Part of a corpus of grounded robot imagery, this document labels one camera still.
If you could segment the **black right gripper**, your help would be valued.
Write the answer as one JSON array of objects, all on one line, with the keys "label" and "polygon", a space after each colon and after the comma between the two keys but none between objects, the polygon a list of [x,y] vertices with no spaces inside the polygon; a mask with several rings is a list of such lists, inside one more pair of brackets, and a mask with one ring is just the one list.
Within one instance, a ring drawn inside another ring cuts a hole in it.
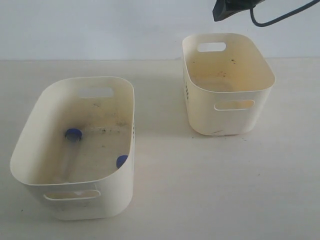
[{"label": "black right gripper", "polygon": [[212,10],[215,22],[223,21],[232,15],[256,7],[264,0],[217,0]]}]

